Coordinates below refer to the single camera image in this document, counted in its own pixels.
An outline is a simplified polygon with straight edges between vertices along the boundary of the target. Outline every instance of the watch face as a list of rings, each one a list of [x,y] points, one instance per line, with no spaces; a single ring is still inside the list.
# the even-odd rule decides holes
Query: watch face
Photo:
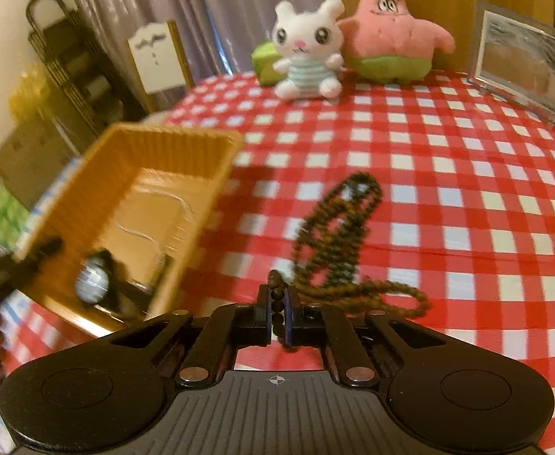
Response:
[[[95,262],[84,262],[84,268],[75,282],[75,294],[79,300],[88,304],[98,304],[107,296],[108,291],[107,272]]]

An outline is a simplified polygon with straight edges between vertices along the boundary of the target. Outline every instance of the orange tray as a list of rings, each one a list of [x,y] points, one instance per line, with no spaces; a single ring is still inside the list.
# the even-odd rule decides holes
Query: orange tray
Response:
[[[16,257],[22,259],[46,238],[58,236],[64,242],[63,250],[21,290],[99,337],[125,324],[84,307],[75,296],[83,260],[95,249],[107,248],[124,264],[128,280],[150,284],[158,255],[166,254],[173,262],[148,317],[172,311],[178,285],[242,146],[242,135],[224,130],[110,127],[18,251]]]

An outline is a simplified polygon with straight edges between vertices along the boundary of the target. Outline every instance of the curtain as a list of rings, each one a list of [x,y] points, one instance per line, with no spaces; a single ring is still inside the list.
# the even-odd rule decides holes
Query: curtain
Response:
[[[75,0],[99,42],[134,84],[125,41],[151,22],[174,20],[194,80],[251,69],[250,53],[270,36],[275,5],[281,0]],[[290,0],[298,11],[315,10],[324,0]],[[155,97],[172,107],[182,90]]]

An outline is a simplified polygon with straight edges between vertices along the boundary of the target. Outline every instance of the silver picture frame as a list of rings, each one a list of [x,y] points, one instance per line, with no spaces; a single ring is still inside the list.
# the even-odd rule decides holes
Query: silver picture frame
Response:
[[[478,3],[468,80],[555,126],[555,28]]]

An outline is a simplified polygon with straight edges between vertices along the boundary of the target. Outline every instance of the pink starfish plush toy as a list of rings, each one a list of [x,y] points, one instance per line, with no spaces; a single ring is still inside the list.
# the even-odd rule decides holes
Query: pink starfish plush toy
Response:
[[[355,14],[339,22],[346,63],[380,83],[422,80],[436,48],[453,53],[454,38],[428,20],[415,19],[405,0],[360,0]]]

